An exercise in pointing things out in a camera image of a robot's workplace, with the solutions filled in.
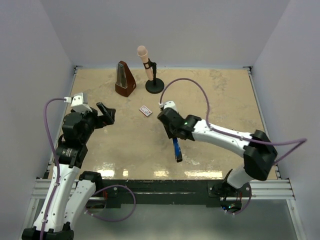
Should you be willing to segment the blue and black stapler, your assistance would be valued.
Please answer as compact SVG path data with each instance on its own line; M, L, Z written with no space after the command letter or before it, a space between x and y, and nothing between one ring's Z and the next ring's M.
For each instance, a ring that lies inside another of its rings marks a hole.
M177 163L180 163L183 161L183 156L182 156L181 148L179 145L179 141L176 137L174 137L172 138L172 142L173 142L175 160Z

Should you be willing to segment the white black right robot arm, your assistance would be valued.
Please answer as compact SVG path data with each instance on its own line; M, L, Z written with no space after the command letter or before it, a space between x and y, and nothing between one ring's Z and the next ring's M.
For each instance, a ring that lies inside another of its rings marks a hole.
M205 119L189 114L183 118L171 107L157 116L170 139L199 141L213 144L243 158L243 164L228 172L217 191L233 197L241 187L252 180L265 181L278 155L270 145L265 132L236 132L227 128L207 125Z

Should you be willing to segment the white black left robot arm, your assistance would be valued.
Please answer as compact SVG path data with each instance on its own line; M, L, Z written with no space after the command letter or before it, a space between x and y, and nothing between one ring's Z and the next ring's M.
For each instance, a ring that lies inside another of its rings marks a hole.
M63 118L62 135L55 149L52 179L42 209L33 226L23 230L23 240L72 240L74 225L91 196L104 190L100 173L85 172L79 188L72 186L88 152L86 146L94 130L115 122L116 110L96 103L73 106Z

